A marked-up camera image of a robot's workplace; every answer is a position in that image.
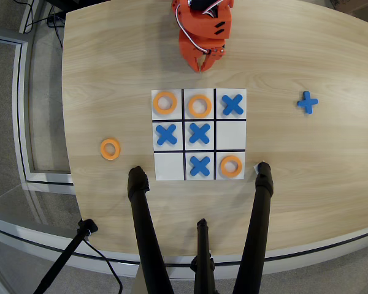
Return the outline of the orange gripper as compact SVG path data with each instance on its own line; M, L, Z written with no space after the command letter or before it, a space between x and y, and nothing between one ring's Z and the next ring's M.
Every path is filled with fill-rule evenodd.
M225 54L233 6L180 6L180 52L195 72L209 70ZM205 55L200 66L198 59Z

